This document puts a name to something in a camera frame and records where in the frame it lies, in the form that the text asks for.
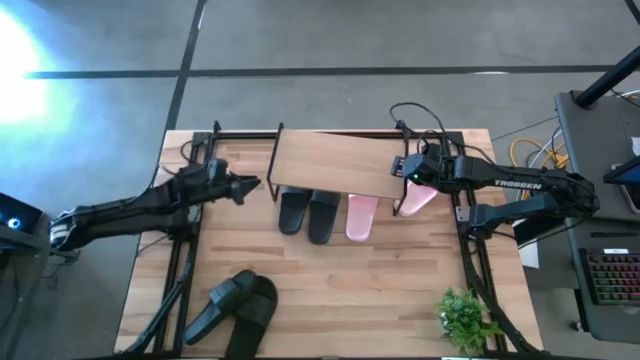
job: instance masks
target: desk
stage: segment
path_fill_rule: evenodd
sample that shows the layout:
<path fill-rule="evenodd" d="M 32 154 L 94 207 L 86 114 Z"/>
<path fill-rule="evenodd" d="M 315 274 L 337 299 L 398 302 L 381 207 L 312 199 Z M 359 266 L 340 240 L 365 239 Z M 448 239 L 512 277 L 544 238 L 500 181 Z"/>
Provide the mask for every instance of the desk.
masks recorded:
<path fill-rule="evenodd" d="M 466 143 L 493 156 L 487 130 L 459 131 Z M 192 134 L 167 133 L 160 158 L 167 170 L 185 165 L 179 149 Z M 259 357 L 458 354 L 440 338 L 434 308 L 449 286 L 466 286 L 449 196 L 438 195 L 410 218 L 393 217 L 392 200 L 381 199 L 371 237 L 364 243 L 349 241 L 344 234 L 344 196 L 329 244 L 315 246 L 307 240 L 306 223 L 295 236 L 278 231 L 279 204 L 272 201 L 265 181 L 274 141 L 236 139 L 216 144 L 216 156 L 226 159 L 233 172 L 258 175 L 263 182 L 246 197 L 244 206 L 226 200 L 205 205 L 189 322 L 208 301 L 212 287 L 251 268 L 271 278 L 279 292 L 278 309 Z M 168 176 L 160 170 L 157 180 Z M 477 192 L 477 201 L 497 205 L 505 197 L 502 189 L 486 188 Z M 160 236 L 145 233 L 140 246 Z M 527 340 L 541 349 L 516 243 L 496 235 L 487 248 L 499 304 Z M 157 310 L 170 249 L 168 241 L 161 242 L 136 260 L 116 350 L 130 345 Z M 175 313 L 167 339 L 173 338 Z M 185 346 L 183 355 L 223 356 L 232 326 L 233 320 L 227 319 L 198 344 Z"/>
<path fill-rule="evenodd" d="M 577 220 L 567 220 L 567 226 L 573 225 Z M 576 269 L 582 269 L 582 259 L 579 250 L 581 248 L 610 248 L 610 249 L 638 249 L 640 248 L 640 235 L 631 237 L 604 237 L 594 238 L 593 232 L 629 232 L 640 234 L 640 224 L 634 222 L 586 220 L 580 226 L 567 231 L 571 255 Z M 626 342 L 640 344 L 638 334 L 637 307 L 630 306 L 602 306 L 595 305 L 591 301 L 589 286 L 584 271 L 576 271 L 582 306 L 585 312 L 589 332 L 594 338 L 604 341 Z"/>
<path fill-rule="evenodd" d="M 630 137 L 640 136 L 638 108 L 611 96 L 600 98 L 591 110 L 578 107 L 569 93 L 557 94 L 555 101 L 571 169 L 593 183 L 600 201 L 600 210 L 593 217 L 640 221 L 640 214 L 629 209 L 620 186 L 602 180 L 611 165 L 634 158 Z"/>

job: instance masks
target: white paper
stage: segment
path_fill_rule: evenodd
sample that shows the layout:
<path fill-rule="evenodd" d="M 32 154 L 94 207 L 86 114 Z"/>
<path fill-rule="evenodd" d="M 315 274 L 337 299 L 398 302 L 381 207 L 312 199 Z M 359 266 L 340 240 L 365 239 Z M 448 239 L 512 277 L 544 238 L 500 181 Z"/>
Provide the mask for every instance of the white paper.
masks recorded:
<path fill-rule="evenodd" d="M 516 226 L 523 222 L 524 220 L 518 220 L 513 223 L 513 226 Z M 527 245 L 522 249 L 519 249 L 520 252 L 520 262 L 522 262 L 522 266 L 531 267 L 534 269 L 540 268 L 540 261 L 538 259 L 538 243 L 534 242 L 533 244 Z"/>

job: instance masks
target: concrete floor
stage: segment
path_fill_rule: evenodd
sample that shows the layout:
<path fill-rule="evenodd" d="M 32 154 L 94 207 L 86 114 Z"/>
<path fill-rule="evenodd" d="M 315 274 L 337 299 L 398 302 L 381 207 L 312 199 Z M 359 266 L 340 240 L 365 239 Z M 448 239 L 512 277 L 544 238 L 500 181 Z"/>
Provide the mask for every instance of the concrete floor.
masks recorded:
<path fill-rule="evenodd" d="M 20 80 L 9 70 L 179 69 L 195 8 L 196 0 L 0 1 L 0 42 L 14 48 L 0 58 L 0 191 L 52 215 L 140 192 L 154 170 L 175 79 Z M 622 0 L 210 0 L 192 68 L 601 65 L 637 46 L 639 32 Z M 418 101 L 449 128 L 488 128 L 497 137 L 553 116 L 556 92 L 583 89 L 599 75 L 190 79 L 176 128 L 209 129 L 214 119 L 225 129 L 274 129 L 280 121 L 390 128 L 390 105 Z M 639 83 L 633 75 L 618 90 Z M 435 126 L 420 112 L 403 117 Z M 497 160 L 508 163 L 513 139 L 546 141 L 557 126 L 496 141 Z M 111 352 L 136 239 L 95 241 L 59 272 L 57 286 L 43 284 L 18 358 Z M 557 240 L 541 249 L 553 254 L 541 259 L 543 270 L 527 270 L 545 348 L 632 358 L 640 347 L 567 327 L 575 301 L 541 281 L 569 271 L 566 242 Z"/>

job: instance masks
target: wooden shelf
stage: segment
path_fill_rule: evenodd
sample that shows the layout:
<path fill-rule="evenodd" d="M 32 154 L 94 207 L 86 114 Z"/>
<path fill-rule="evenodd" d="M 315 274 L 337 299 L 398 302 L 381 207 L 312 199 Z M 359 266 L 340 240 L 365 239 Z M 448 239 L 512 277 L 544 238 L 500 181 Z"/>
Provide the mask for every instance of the wooden shelf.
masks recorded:
<path fill-rule="evenodd" d="M 273 160 L 275 185 L 400 199 L 404 180 L 391 175 L 402 140 L 366 139 L 283 129 Z"/>

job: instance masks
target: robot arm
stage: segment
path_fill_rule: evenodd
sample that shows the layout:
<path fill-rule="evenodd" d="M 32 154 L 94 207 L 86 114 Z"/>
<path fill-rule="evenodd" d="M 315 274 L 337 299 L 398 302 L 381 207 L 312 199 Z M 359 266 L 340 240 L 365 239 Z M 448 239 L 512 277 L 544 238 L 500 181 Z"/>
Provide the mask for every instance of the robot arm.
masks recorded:
<path fill-rule="evenodd" d="M 392 174 L 446 194 L 498 186 L 532 190 L 538 195 L 513 203 L 458 208 L 459 221 L 472 237 L 491 238 L 502 223 L 533 216 L 584 217 L 598 210 L 592 183 L 565 170 L 501 166 L 471 156 L 440 156 L 437 145 L 427 154 L 397 157 Z"/>
<path fill-rule="evenodd" d="M 51 223 L 51 245 L 58 250 L 73 250 L 98 238 L 148 230 L 179 236 L 190 230 L 190 206 L 221 198 L 231 198 L 241 205 L 244 196 L 258 184 L 256 176 L 228 172 L 227 162 L 221 159 L 205 165 L 191 164 L 139 196 L 63 212 Z"/>

